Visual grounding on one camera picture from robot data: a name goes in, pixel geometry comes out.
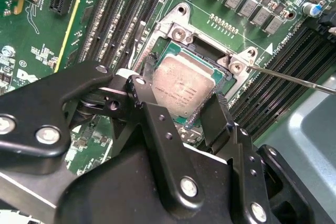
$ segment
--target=ram slot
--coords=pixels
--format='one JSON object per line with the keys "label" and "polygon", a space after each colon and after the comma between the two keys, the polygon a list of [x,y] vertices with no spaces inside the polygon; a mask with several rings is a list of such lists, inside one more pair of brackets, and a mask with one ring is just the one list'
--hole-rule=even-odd
{"label": "ram slot", "polygon": [[117,62],[121,60],[121,58],[117,55],[117,50],[121,45],[121,42],[124,39],[141,2],[141,0],[128,0],[126,2],[125,8],[121,13],[121,20],[118,22],[115,28],[115,32],[113,33],[112,38],[108,43],[108,49],[106,52],[104,52],[104,55],[101,56],[101,62],[104,65],[111,67],[114,60]]}
{"label": "ram slot", "polygon": [[93,45],[91,47],[92,52],[90,54],[92,59],[99,60],[99,54],[103,50],[103,46],[106,43],[105,41],[113,33],[115,26],[114,21],[117,18],[118,10],[121,7],[122,2],[123,0],[108,0],[107,10],[109,11],[103,16],[97,29],[96,36],[93,39]]}
{"label": "ram slot", "polygon": [[144,21],[148,23],[149,19],[153,15],[155,8],[158,4],[159,0],[145,0],[145,4],[143,5],[141,12],[138,16],[138,19],[134,25],[134,28],[131,31],[131,34],[129,36],[129,39],[127,40],[126,45],[124,46],[124,49],[121,51],[121,60],[118,62],[119,64],[115,67],[116,69],[118,68],[123,68],[126,67],[128,64],[128,61],[130,60],[130,55],[128,52],[131,50],[133,43],[134,43],[134,36],[135,33],[137,32],[137,29],[139,27],[140,21]]}

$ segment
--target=screw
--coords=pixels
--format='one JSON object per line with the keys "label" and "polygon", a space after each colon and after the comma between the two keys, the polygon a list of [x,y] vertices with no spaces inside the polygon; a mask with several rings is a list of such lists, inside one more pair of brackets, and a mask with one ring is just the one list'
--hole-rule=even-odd
{"label": "screw", "polygon": [[251,209],[257,220],[260,222],[265,222],[267,220],[266,213],[264,209],[258,203],[253,202],[251,204]]}
{"label": "screw", "polygon": [[181,189],[186,196],[195,197],[197,194],[197,186],[195,182],[193,182],[189,178],[181,179]]}
{"label": "screw", "polygon": [[1,53],[5,56],[5,57],[14,57],[15,56],[15,49],[11,46],[4,46],[1,49]]}
{"label": "screw", "polygon": [[240,128],[240,131],[241,131],[244,135],[247,135],[247,136],[248,136],[248,133],[247,133],[246,129]]}
{"label": "screw", "polygon": [[96,66],[96,69],[101,73],[107,73],[106,67],[104,67],[102,65]]}
{"label": "screw", "polygon": [[110,104],[110,110],[117,110],[119,107],[119,102],[117,101],[112,101]]}
{"label": "screw", "polygon": [[13,119],[0,116],[0,135],[5,135],[11,132],[15,128],[15,122]]}
{"label": "screw", "polygon": [[42,144],[55,144],[60,139],[58,130],[48,126],[40,128],[35,136]]}
{"label": "screw", "polygon": [[142,79],[142,78],[136,77],[135,80],[137,81],[137,83],[139,83],[139,84],[141,84],[141,85],[145,85],[145,84],[146,84],[145,80]]}
{"label": "screw", "polygon": [[268,148],[268,150],[269,150],[269,152],[271,152],[271,154],[272,154],[273,156],[276,156],[276,155],[277,155],[277,152],[275,151],[275,149],[273,149],[273,148]]}
{"label": "screw", "polygon": [[188,143],[191,143],[191,144],[194,144],[194,143],[196,143],[196,139],[187,139],[187,142]]}

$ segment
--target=black dimm slot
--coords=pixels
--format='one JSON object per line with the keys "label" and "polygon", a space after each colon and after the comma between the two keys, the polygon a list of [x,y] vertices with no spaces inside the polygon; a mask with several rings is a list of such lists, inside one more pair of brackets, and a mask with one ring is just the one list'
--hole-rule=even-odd
{"label": "black dimm slot", "polygon": [[[294,47],[293,45],[299,45],[307,41],[310,35],[313,33],[312,31],[307,31],[307,28],[300,29],[295,34],[295,37],[293,38],[293,43],[291,43],[290,45],[286,44],[282,52],[276,55],[271,60],[267,68],[276,72],[280,71],[283,65],[297,51],[296,47]],[[236,119],[237,116],[242,113],[244,108],[249,106],[251,98],[259,94],[266,85],[266,83],[268,83],[271,79],[271,76],[261,74],[253,81],[252,85],[247,89],[246,92],[244,92],[240,96],[238,102],[236,102],[234,106],[230,109],[232,115],[234,115],[234,119]]]}
{"label": "black dimm slot", "polygon": [[91,31],[93,30],[93,27],[94,27],[94,24],[95,24],[95,20],[97,19],[98,15],[99,15],[99,12],[100,12],[100,8],[102,7],[103,5],[103,1],[104,0],[97,0],[96,1],[96,4],[94,5],[93,7],[93,15],[91,16],[90,20],[89,20],[89,27],[86,29],[86,37],[85,39],[83,40],[83,43],[81,45],[81,51],[79,53],[79,57],[77,59],[77,62],[80,63],[84,60],[86,60],[86,55],[88,55],[86,52],[85,52],[85,49],[86,49],[86,45],[89,43],[89,40],[91,38]]}
{"label": "black dimm slot", "polygon": [[108,0],[106,6],[107,12],[105,12],[99,23],[96,36],[93,39],[94,42],[91,46],[91,56],[95,60],[99,60],[99,53],[104,45],[104,40],[106,39],[110,27],[112,26],[112,23],[117,16],[117,11],[122,1],[123,0]]}
{"label": "black dimm slot", "polygon": [[[332,43],[313,29],[302,26],[296,34],[299,38],[292,37],[282,48],[276,56],[283,58],[276,63],[276,68],[280,67],[279,72],[316,82],[336,62],[336,52],[334,52]],[[270,69],[274,67],[275,61],[278,60],[273,59],[270,62]],[[261,73],[257,80],[264,76],[267,75]],[[279,120],[280,116],[287,113],[288,109],[307,90],[301,85],[278,78],[266,78],[266,81],[267,84],[258,83],[258,86],[254,87],[258,92],[257,95],[249,94],[247,106],[252,109],[247,111],[243,105],[240,107],[244,108],[244,112],[238,111],[233,115],[235,121],[246,128],[254,140]]]}
{"label": "black dimm slot", "polygon": [[[309,41],[308,47],[305,47],[304,50],[301,51],[300,54],[293,59],[293,61],[290,62],[287,61],[285,64],[283,64],[282,72],[285,72],[290,76],[293,76],[294,75],[293,73],[298,68],[298,65],[302,64],[302,62],[306,58],[306,55],[311,53],[309,52],[309,49],[314,47],[314,44],[318,39],[321,40],[321,38],[316,37],[313,41]],[[249,103],[249,107],[247,107],[247,111],[245,111],[244,109],[244,112],[241,113],[240,114],[241,116],[238,116],[237,119],[240,121],[249,121],[251,113],[253,114],[256,109],[259,110],[260,107],[262,107],[264,104],[267,103],[268,100],[270,100],[271,94],[274,93],[279,88],[279,83],[282,83],[282,79],[271,77],[270,81],[263,86],[263,89],[266,90],[266,92],[262,92],[260,96],[253,97]]]}
{"label": "black dimm slot", "polygon": [[126,67],[126,65],[128,64],[128,61],[130,60],[130,56],[128,55],[128,52],[131,50],[131,46],[134,43],[134,35],[136,33],[136,30],[139,27],[140,21],[144,21],[146,22],[146,24],[148,23],[149,19],[151,18],[151,16],[153,15],[155,8],[158,4],[159,0],[146,0],[145,4],[141,10],[141,13],[139,15],[138,20],[135,23],[134,29],[132,30],[132,33],[126,43],[126,46],[124,48],[124,50],[121,52],[121,55],[127,55],[127,57],[124,57],[121,61],[119,66],[117,66],[116,68],[120,68],[120,67]]}
{"label": "black dimm slot", "polygon": [[[336,54],[333,55],[333,57],[330,57],[327,59],[327,61],[323,64],[323,66],[318,66],[316,68],[316,72],[315,72],[315,75],[313,78],[310,79],[310,81],[312,82],[316,82],[319,77],[325,73],[331,65],[335,64],[336,62]],[[263,132],[268,129],[273,123],[274,121],[277,120],[277,117],[279,115],[282,115],[283,113],[285,113],[291,106],[292,104],[299,98],[301,97],[306,91],[308,90],[308,88],[306,87],[303,87],[303,86],[300,86],[298,85],[297,86],[297,89],[295,88],[295,90],[293,91],[294,94],[290,94],[288,97],[289,99],[286,101],[286,103],[277,111],[277,113],[269,118],[268,120],[266,121],[263,121],[260,125],[261,127],[257,130],[257,131],[254,131],[254,139],[260,137]]]}
{"label": "black dimm slot", "polygon": [[[316,48],[321,45],[322,39],[321,38],[319,38],[319,39],[320,39],[320,41],[319,41],[320,43],[318,43],[318,45],[316,47],[311,45],[312,47],[314,47],[313,51],[315,51]],[[305,63],[304,67],[299,71],[299,73],[292,72],[291,75],[296,76],[297,78],[300,78],[300,79],[306,79],[307,74],[324,57],[324,52],[327,48],[328,48],[328,45],[320,50],[322,53],[319,53],[318,55],[316,55],[316,57],[310,59],[309,62]],[[302,52],[302,54],[304,54],[304,55],[311,55],[312,53],[313,52],[307,52],[307,51]],[[278,106],[278,104],[280,103],[280,99],[287,97],[287,95],[292,91],[291,88],[297,87],[297,84],[289,82],[289,81],[285,81],[285,80],[282,80],[282,79],[279,79],[279,78],[277,78],[275,83],[276,83],[277,86],[274,89],[269,89],[272,92],[268,94],[268,100],[270,100],[270,102],[267,103],[266,108],[264,108],[263,110],[259,110],[260,112],[259,112],[258,116],[253,115],[253,116],[250,116],[249,119],[244,119],[244,118],[241,119],[244,122],[246,122],[245,124],[248,124],[249,130],[256,127],[256,124],[258,124],[258,122],[263,121],[262,117],[267,116],[267,114],[265,113],[266,110],[269,110],[269,111],[274,110],[276,108],[276,106]]]}
{"label": "black dimm slot", "polygon": [[[104,55],[102,63],[108,67],[111,67],[112,62],[114,61],[114,56],[117,49],[119,48],[123,38],[126,35],[127,29],[134,18],[135,11],[139,8],[141,0],[128,0],[125,5],[125,12],[122,17],[122,21],[119,21],[117,27],[113,33],[112,39],[109,43],[109,50],[107,54]],[[122,57],[117,59],[117,66],[120,64]]]}

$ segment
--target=black metal bracket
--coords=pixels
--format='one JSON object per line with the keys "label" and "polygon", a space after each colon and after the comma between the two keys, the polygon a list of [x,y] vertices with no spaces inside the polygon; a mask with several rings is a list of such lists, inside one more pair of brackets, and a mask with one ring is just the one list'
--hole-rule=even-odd
{"label": "black metal bracket", "polygon": [[237,223],[277,223],[267,197],[260,156],[251,137],[235,125],[226,100],[214,94],[201,111],[205,141],[213,153],[232,166],[231,217]]}
{"label": "black metal bracket", "polygon": [[0,137],[0,168],[30,174],[57,170],[70,146],[63,105],[112,77],[106,68],[88,61],[3,95],[0,117],[11,128]]}
{"label": "black metal bracket", "polygon": [[[204,202],[204,192],[168,110],[157,105],[144,77],[130,76],[127,91],[134,108],[112,156],[136,142],[131,135],[141,127],[163,206],[179,219],[193,216]],[[191,188],[183,190],[183,183]]]}

